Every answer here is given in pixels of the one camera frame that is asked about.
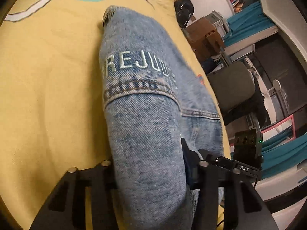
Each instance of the white desk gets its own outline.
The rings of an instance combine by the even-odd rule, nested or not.
[[[292,0],[260,0],[263,13],[290,38],[307,73],[307,23]]]
[[[252,68],[254,68],[256,70],[256,72],[254,74],[257,77],[260,91],[262,92],[262,94],[264,96],[264,106],[265,106],[265,108],[266,108],[266,110],[268,112],[268,115],[269,115],[271,123],[275,123],[276,120],[277,120],[277,117],[276,117],[276,112],[275,112],[274,104],[272,102],[270,93],[268,92],[268,89],[267,89],[266,85],[264,84],[262,78],[260,77],[259,73],[257,72],[257,69],[254,67],[254,65],[250,61],[250,59],[249,58],[245,58],[245,60],[248,62],[250,67],[252,67]]]

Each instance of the metal pin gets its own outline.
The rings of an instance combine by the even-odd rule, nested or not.
[[[67,170],[68,173],[75,173],[78,169],[76,167],[71,167]]]
[[[104,160],[103,162],[101,162],[101,165],[104,166],[104,167],[110,166],[111,161],[110,160]]]
[[[200,162],[199,162],[199,166],[208,167],[208,166],[209,166],[209,163],[208,163],[207,161],[200,161]]]

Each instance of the yellow bedsheet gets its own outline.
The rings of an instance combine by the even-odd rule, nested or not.
[[[29,12],[37,0],[10,11]],[[0,195],[25,230],[65,171],[110,156],[98,52],[110,5],[158,21],[216,98],[175,17],[173,0],[50,0],[0,27]],[[230,157],[223,127],[225,155]]]

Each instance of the black cable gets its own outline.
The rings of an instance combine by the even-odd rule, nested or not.
[[[218,228],[223,222],[224,222],[224,220],[222,220],[222,221],[216,226],[216,228]]]
[[[257,179],[258,179],[258,176],[256,176],[256,181],[255,181],[255,184],[254,184],[254,188],[255,188],[256,185],[257,185]]]

